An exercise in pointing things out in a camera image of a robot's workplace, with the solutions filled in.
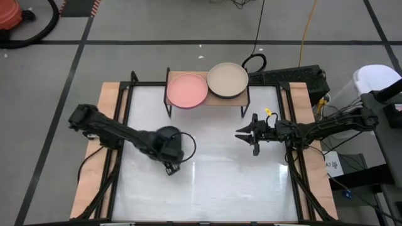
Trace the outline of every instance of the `beige bowl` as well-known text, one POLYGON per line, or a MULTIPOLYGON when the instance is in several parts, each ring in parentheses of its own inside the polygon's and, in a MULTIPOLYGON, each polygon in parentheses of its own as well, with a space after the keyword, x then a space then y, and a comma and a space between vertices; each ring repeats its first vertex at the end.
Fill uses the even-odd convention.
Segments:
POLYGON ((230 99, 237 97, 247 88, 249 76, 240 65, 220 63, 209 71, 207 83, 213 94, 230 99))

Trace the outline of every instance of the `pink plate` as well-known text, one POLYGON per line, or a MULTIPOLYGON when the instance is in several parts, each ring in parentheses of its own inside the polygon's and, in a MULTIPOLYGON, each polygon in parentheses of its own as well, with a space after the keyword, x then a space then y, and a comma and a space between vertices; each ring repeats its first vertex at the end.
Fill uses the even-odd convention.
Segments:
POLYGON ((207 98, 208 85, 202 77, 186 73, 177 76, 168 84, 167 94, 174 106, 192 109, 207 98))

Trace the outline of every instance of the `black floor stripe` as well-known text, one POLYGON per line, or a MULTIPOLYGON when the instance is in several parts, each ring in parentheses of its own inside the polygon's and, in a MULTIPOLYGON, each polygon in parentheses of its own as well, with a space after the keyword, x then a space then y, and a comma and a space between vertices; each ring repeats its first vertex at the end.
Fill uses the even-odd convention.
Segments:
POLYGON ((379 35, 381 41, 383 41, 385 43, 384 47, 385 47, 385 50, 387 51, 389 59, 391 60, 392 66, 394 67, 395 71, 399 75, 402 76, 402 70, 401 70, 401 66, 399 65, 399 61, 396 58, 394 51, 392 50, 392 48, 388 42, 387 37, 385 36, 383 28, 379 24, 376 13, 374 12, 373 8, 371 7, 369 0, 363 0, 363 2, 364 2, 364 5, 366 5, 367 11, 369 12, 371 20, 374 23, 374 26, 376 27, 376 30, 378 32, 378 35, 379 35))
POLYGON ((18 216, 15 221, 15 225, 20 226, 20 225, 24 224, 26 215, 28 213, 28 210, 29 210, 31 202, 32 202, 33 195, 35 194, 36 187, 38 186, 38 182, 39 182, 40 176, 42 174, 43 167, 45 165, 45 161, 47 159, 47 156, 48 156, 48 153, 50 150, 50 146, 52 145, 53 137, 55 135, 56 128, 57 128, 58 122, 60 120, 60 116, 62 115, 65 101, 67 99, 68 92, 70 91, 71 83, 74 78, 75 71, 77 70, 77 66, 79 64, 79 61, 80 61, 80 58, 82 55, 82 50, 84 49, 84 46, 85 46, 85 40, 88 38, 88 34, 89 34, 90 27, 92 26, 92 22, 93 22, 93 18, 89 18, 87 25, 85 27, 84 33, 82 35, 80 45, 74 56, 74 60, 71 65, 70 72, 68 73, 68 77, 66 79, 62 94, 58 101, 55 115, 53 116, 52 123, 50 124, 48 134, 46 135, 45 143, 43 144, 41 153, 39 155, 38 162, 36 163, 35 170, 33 172, 33 175, 32 175, 31 181, 30 181, 30 185, 28 186, 28 189, 25 193, 23 203, 21 205, 21 208, 19 209, 18 216))
POLYGON ((43 40, 39 41, 37 45, 79 45, 80 40, 43 40))
MULTIPOLYGON (((79 45, 80 40, 43 40, 35 45, 79 45)), ((297 40, 259 40, 258 45, 300 45, 302 42, 297 40)), ((144 41, 124 41, 124 40, 87 40, 86 45, 253 45, 254 40, 144 40, 144 41)), ((402 41, 305 41, 304 45, 318 46, 378 46, 395 45, 401 46, 402 41)))
MULTIPOLYGON (((259 40, 258 45, 300 45, 297 40, 259 40)), ((89 40, 86 45, 253 45, 254 40, 89 40)), ((383 41, 305 41, 304 45, 385 45, 383 41)))

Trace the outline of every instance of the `yellow cable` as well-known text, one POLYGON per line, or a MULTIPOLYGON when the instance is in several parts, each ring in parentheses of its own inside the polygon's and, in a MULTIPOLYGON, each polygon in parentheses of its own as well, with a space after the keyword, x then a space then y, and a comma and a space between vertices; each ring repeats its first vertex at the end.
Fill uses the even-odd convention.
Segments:
POLYGON ((304 39, 306 38, 308 26, 310 25, 310 21, 312 20, 313 13, 314 13, 314 9, 315 9, 315 5, 317 4, 317 2, 318 2, 318 0, 314 0, 314 4, 313 4, 312 11, 310 12, 310 15, 308 16, 308 21, 307 21, 306 27, 305 27, 305 29, 304 29, 303 39, 301 40, 301 45, 300 45, 300 56, 299 56, 299 64, 298 64, 299 67, 300 67, 300 63, 302 62, 302 58, 303 58, 303 44, 304 44, 304 39))

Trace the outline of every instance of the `yellow tag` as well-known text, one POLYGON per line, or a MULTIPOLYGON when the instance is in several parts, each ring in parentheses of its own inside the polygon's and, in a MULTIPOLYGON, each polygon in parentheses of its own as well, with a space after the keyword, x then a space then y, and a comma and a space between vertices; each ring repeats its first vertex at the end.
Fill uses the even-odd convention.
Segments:
POLYGON ((271 112, 268 108, 265 108, 265 112, 266 112, 269 116, 272 115, 272 112, 271 112))

